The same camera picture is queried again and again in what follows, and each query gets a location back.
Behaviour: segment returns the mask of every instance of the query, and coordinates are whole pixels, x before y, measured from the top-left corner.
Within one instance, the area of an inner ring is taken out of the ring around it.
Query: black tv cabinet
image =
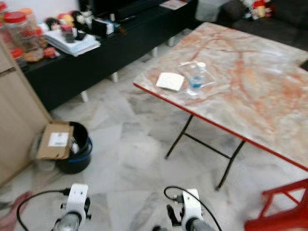
[[[185,28],[195,27],[196,6],[197,0],[192,0],[176,11],[157,6],[140,12],[123,24],[127,35],[111,34],[99,48],[78,57],[61,53],[30,64],[25,76],[47,110],[52,110]]]

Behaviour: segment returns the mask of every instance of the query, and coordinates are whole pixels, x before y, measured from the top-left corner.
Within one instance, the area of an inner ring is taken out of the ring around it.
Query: television
[[[89,0],[94,16],[114,13],[115,18],[123,19],[148,8],[157,6],[166,0]]]

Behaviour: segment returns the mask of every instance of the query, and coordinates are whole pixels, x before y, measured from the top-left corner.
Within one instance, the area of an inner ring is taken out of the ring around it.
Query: wooden cabinet
[[[22,71],[0,42],[0,186],[29,165],[32,140],[50,120]]]

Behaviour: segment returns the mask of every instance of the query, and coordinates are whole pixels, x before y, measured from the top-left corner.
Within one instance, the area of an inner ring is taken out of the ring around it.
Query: black cable
[[[17,211],[16,211],[16,218],[19,222],[19,224],[21,225],[21,227],[25,230],[25,231],[29,231],[29,229],[27,228],[27,226],[23,223],[23,221],[21,220],[20,217],[20,208],[21,206],[23,206],[24,203],[28,202],[29,200],[31,200],[34,197],[43,195],[43,194],[47,194],[47,193],[62,193],[63,195],[69,195],[70,189],[66,188],[64,190],[48,190],[48,191],[43,191],[43,192],[39,192],[31,197],[28,197],[27,199],[25,199],[22,203],[19,204],[19,206],[17,207]]]
[[[177,201],[177,199],[171,198],[170,196],[167,195],[167,190],[169,190],[169,189],[179,189],[179,190],[182,190],[182,191],[187,192],[190,196],[194,197],[200,204],[202,204],[202,206],[203,206],[203,207],[208,211],[208,213],[211,215],[211,217],[212,217],[213,220],[215,221],[215,224],[217,225],[219,231],[222,231],[220,225],[218,224],[218,222],[217,222],[216,218],[214,217],[214,215],[212,214],[211,210],[209,210],[209,209],[206,207],[206,205],[205,205],[201,200],[199,200],[195,195],[193,195],[191,192],[189,192],[189,191],[188,191],[187,189],[185,189],[185,188],[182,188],[182,187],[179,187],[179,186],[174,186],[174,185],[168,186],[168,187],[166,187],[166,188],[164,189],[164,195],[165,195],[166,198],[168,198],[169,200],[172,200],[172,201]]]

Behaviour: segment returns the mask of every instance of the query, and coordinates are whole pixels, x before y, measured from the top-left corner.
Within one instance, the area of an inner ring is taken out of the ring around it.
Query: red chair
[[[296,200],[289,192],[305,189],[301,201]],[[265,216],[275,194],[284,194],[294,201],[297,206],[290,210],[274,215]],[[263,197],[267,200],[258,219],[245,223],[245,231],[284,231],[292,228],[308,229],[308,179],[264,191]]]

